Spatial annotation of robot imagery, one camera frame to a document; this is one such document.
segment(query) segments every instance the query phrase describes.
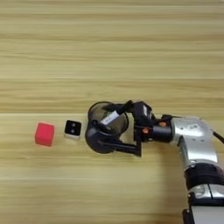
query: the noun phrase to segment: white label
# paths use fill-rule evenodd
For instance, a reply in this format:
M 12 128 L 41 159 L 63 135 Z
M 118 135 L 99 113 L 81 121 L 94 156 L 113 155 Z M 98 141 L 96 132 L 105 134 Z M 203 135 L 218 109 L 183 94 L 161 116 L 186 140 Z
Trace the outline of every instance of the white label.
M 143 113 L 145 116 L 148 116 L 148 109 L 143 105 Z
M 101 120 L 101 123 L 104 125 L 108 125 L 112 123 L 119 115 L 114 111 L 110 115 L 106 116 L 104 119 Z
M 187 128 L 189 130 L 198 130 L 200 128 L 200 126 L 197 123 L 194 123 L 194 124 L 187 126 Z

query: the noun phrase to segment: red block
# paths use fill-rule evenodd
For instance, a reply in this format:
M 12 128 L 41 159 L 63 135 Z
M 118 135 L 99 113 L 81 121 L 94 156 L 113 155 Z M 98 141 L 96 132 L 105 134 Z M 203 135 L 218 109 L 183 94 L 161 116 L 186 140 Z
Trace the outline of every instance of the red block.
M 52 146 L 53 135 L 54 135 L 54 126 L 51 124 L 40 122 L 36 130 L 35 142 L 36 144 Z

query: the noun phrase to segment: wooden table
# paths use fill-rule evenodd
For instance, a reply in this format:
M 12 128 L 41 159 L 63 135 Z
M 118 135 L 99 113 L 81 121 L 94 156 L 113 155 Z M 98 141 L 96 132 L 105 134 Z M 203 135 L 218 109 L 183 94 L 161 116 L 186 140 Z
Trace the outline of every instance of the wooden table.
M 0 0 L 0 222 L 182 223 L 177 148 L 97 154 L 87 111 L 140 99 L 223 134 L 223 39 L 221 0 Z M 83 122 L 80 141 L 66 119 Z M 51 148 L 34 143 L 38 122 L 55 125 Z

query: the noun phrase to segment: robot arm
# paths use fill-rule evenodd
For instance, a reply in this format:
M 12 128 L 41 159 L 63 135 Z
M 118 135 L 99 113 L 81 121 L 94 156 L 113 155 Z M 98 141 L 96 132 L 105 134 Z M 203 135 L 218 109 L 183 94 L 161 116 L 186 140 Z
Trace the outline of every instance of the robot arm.
M 189 209 L 183 211 L 184 223 L 224 223 L 224 172 L 212 145 L 213 135 L 223 141 L 221 136 L 197 117 L 163 115 L 157 119 L 151 107 L 142 101 L 108 103 L 103 109 L 109 114 L 102 119 L 91 120 L 89 116 L 86 140 L 93 150 L 100 153 L 117 150 L 141 156 L 142 142 L 158 141 L 177 145 L 183 159 L 188 189 Z M 123 131 L 115 132 L 110 126 L 121 119 L 125 112 L 133 115 L 136 145 L 123 143 L 119 139 Z

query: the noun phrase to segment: cable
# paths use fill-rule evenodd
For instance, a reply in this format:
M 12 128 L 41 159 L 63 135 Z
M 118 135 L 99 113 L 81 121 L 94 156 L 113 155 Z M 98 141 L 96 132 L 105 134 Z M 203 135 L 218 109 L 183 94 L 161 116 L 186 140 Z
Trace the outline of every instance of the cable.
M 213 132 L 213 135 L 217 137 L 224 144 L 224 137 L 218 134 L 217 132 Z

